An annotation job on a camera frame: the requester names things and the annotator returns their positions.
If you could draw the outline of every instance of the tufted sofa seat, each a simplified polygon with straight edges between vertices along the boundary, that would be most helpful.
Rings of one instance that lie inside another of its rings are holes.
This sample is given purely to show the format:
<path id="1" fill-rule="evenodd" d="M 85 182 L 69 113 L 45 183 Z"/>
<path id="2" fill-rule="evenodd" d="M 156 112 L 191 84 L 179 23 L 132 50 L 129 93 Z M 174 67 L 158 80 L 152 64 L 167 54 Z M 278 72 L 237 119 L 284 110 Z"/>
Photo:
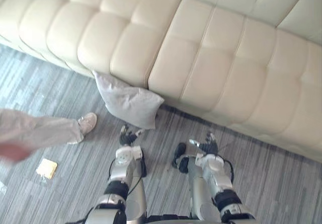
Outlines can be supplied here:
<path id="1" fill-rule="evenodd" d="M 322 162 L 322 0 L 0 0 L 0 43 Z"/>

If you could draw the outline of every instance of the hand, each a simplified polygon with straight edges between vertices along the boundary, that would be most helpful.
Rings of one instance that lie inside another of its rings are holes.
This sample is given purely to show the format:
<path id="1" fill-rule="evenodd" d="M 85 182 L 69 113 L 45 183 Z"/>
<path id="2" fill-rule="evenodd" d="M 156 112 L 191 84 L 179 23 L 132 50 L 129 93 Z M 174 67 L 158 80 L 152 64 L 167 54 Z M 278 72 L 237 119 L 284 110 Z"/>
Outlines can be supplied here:
<path id="1" fill-rule="evenodd" d="M 0 142 L 0 157 L 5 157 L 13 162 L 27 158 L 32 152 L 21 147 L 18 141 Z"/>

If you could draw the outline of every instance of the yellow paper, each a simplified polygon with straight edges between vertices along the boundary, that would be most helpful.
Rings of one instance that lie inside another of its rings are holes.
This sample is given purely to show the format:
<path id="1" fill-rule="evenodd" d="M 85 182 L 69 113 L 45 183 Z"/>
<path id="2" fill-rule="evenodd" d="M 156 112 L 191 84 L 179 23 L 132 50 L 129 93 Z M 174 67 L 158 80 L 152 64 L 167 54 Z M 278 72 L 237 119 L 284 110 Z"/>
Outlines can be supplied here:
<path id="1" fill-rule="evenodd" d="M 51 179 L 53 175 L 55 174 L 57 163 L 48 160 L 48 159 L 42 159 L 40 165 L 38 166 L 36 172 L 41 177 L 45 177 L 47 179 Z"/>

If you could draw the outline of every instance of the gray carpet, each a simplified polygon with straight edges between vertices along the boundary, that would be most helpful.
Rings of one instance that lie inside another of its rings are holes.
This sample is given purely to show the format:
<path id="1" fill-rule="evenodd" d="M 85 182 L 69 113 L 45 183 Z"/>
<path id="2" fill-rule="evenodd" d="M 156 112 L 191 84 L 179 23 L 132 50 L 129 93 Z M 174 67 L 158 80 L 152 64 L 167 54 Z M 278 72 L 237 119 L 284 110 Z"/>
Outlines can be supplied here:
<path id="1" fill-rule="evenodd" d="M 0 161 L 0 223 L 64 223 L 83 217 L 103 193 L 123 121 L 110 115 L 95 81 L 0 46 L 0 107 L 35 116 L 79 118 L 94 111 L 96 129 L 78 145 L 39 150 L 8 166 Z M 189 214 L 187 176 L 171 167 L 177 143 L 217 137 L 235 168 L 234 187 L 261 223 L 322 223 L 322 165 L 278 147 L 162 106 L 157 129 L 137 141 L 146 155 L 148 214 Z M 42 158 L 58 163 L 52 180 L 36 174 Z"/>

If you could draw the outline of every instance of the sneaker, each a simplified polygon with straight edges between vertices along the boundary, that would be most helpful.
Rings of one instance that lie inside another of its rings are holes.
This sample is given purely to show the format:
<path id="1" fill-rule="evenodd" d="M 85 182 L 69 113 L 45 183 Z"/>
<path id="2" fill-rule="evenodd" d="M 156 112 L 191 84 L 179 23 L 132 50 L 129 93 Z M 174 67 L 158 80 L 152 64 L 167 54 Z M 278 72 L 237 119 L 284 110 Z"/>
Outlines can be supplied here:
<path id="1" fill-rule="evenodd" d="M 82 116 L 78 120 L 78 124 L 80 126 L 80 131 L 82 132 L 83 136 L 88 134 L 90 131 L 94 129 L 97 123 L 97 115 L 93 112 L 90 112 L 86 114 L 85 116 Z"/>

